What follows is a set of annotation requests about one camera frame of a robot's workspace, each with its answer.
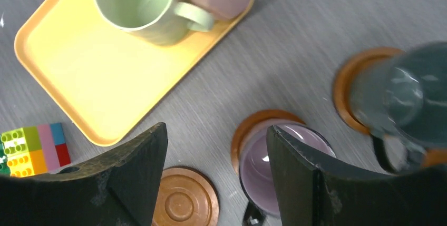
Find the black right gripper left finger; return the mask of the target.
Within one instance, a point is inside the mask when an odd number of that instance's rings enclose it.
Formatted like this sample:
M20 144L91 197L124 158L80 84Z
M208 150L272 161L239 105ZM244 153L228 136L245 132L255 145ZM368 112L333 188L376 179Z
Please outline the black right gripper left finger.
M150 225L168 147L163 122L56 174L1 177L1 225Z

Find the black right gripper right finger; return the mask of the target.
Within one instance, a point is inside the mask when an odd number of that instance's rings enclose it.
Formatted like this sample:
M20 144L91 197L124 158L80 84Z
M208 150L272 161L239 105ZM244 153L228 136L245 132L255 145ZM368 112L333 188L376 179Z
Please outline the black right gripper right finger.
M283 225L446 225L446 165L372 172L278 126L267 130L267 149Z

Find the purple mug black handle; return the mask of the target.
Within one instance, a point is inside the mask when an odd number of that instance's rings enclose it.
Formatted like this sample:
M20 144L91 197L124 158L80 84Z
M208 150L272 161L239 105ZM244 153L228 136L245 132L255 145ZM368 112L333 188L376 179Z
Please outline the purple mug black handle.
M242 225L263 225L267 215L280 217L274 181L267 152L267 129L277 125L303 143L336 157L330 144L305 124L286 119L270 119L256 124L242 139L239 179L248 198Z

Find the brown wooden coaster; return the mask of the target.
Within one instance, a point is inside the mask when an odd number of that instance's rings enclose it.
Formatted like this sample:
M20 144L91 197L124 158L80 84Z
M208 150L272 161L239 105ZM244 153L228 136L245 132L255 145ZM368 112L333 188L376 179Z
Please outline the brown wooden coaster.
M351 84L358 75L374 63L402 54L394 47L375 47L350 57L338 70L332 87L332 100L339 117L353 130L369 135L370 130L356 119L349 104Z
M261 110L245 118L237 127L231 141L231 162L232 167L237 175L239 175L239 157L245 144L244 139L259 123L270 119L284 119L301 124L306 124L295 114L276 109Z
M216 226L218 193L201 172L184 167L163 170L152 225Z
M446 149L428 149L423 157L421 166L423 168L446 164L447 163L447 150Z

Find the yellow plastic tray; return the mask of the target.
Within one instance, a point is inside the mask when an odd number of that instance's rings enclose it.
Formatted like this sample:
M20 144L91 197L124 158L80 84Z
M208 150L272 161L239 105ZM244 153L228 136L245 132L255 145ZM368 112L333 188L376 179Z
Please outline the yellow plastic tray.
M119 142L242 19L156 46L112 27L93 0L45 0L18 30L18 61L95 145Z

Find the dark grey green mug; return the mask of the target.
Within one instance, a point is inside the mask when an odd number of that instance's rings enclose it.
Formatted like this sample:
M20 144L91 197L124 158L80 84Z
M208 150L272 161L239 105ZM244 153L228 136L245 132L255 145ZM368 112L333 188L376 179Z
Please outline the dark grey green mug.
M415 171L429 149L446 148L446 42L426 43L360 72L351 85L349 106L369 129L385 171ZM406 148L398 168L386 155L386 135Z

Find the light green mug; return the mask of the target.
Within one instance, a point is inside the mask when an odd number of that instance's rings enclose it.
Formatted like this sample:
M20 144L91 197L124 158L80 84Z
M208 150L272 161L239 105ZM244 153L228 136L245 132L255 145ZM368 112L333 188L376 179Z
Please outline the light green mug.
M94 0L114 27L155 45L173 45L189 31L209 32L215 20L189 0Z

